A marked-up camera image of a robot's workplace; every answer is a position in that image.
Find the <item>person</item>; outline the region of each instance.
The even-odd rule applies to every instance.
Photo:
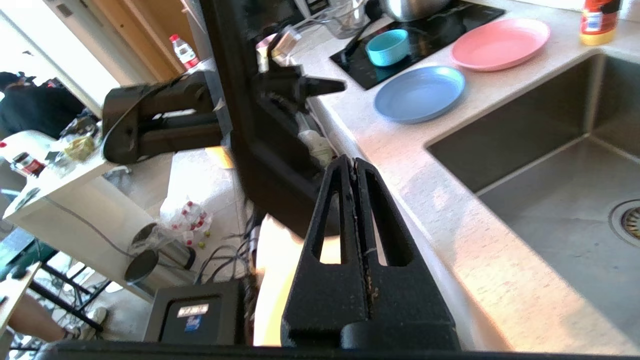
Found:
[[[68,90],[25,84],[11,72],[0,72],[0,92],[0,129],[6,136],[36,130],[57,139],[84,109]]]
[[[89,319],[99,324],[104,322],[106,316],[107,309],[104,307],[97,307],[87,314]],[[18,301],[8,324],[15,332],[35,336],[48,343],[59,340],[90,340],[95,335],[95,329],[86,323],[70,329],[61,327],[36,299],[27,294]]]

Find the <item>glass bowl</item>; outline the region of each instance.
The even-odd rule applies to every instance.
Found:
[[[336,0],[323,12],[316,22],[326,26],[338,39],[350,38],[367,22],[364,13],[365,0]]]

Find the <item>induction cooktop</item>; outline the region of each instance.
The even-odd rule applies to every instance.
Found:
[[[392,22],[377,30],[363,38],[354,53],[345,59],[346,61],[343,61],[344,50],[330,58],[365,90],[368,90],[504,13],[504,10],[491,6],[453,0],[429,18],[411,22]],[[369,61],[365,47],[375,36],[393,29],[405,29],[409,32],[411,44],[409,55],[391,66],[377,67]]]

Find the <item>bottle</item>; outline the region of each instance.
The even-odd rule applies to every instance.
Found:
[[[171,40],[171,43],[173,43],[173,51],[175,51],[178,59],[180,59],[180,62],[184,64],[184,67],[187,70],[196,67],[200,63],[200,60],[196,56],[195,51],[191,48],[191,46],[189,46],[189,44],[181,39],[178,34],[171,35],[169,40]]]
[[[613,40],[620,3],[620,0],[585,1],[580,24],[580,39],[584,45],[602,45]]]
[[[0,142],[0,161],[4,159],[8,162],[9,167],[14,172],[17,172],[24,177],[30,176],[31,174],[29,172],[24,170],[22,167],[18,167],[18,164],[12,160],[18,155],[19,153],[15,152],[13,147],[8,147],[6,142]]]
[[[34,159],[28,152],[22,152],[13,159],[17,170],[20,170],[23,174],[33,175],[35,177],[40,176],[45,168],[45,165],[38,160]]]

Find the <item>kitchen sink basin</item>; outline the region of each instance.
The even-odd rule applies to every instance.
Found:
[[[427,148],[640,344],[639,64],[594,55]]]

